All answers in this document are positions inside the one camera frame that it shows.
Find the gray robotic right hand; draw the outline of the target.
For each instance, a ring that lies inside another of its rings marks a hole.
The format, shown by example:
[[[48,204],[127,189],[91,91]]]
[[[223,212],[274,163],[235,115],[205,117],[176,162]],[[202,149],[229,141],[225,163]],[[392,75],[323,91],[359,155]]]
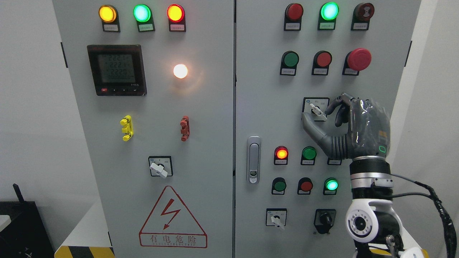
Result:
[[[326,108],[330,115],[339,107],[335,126],[349,124],[346,134],[332,136],[315,125],[311,113],[302,113],[305,132],[334,160],[356,159],[358,157],[379,157],[385,160],[390,149],[390,118],[384,108],[371,99],[340,94]]]

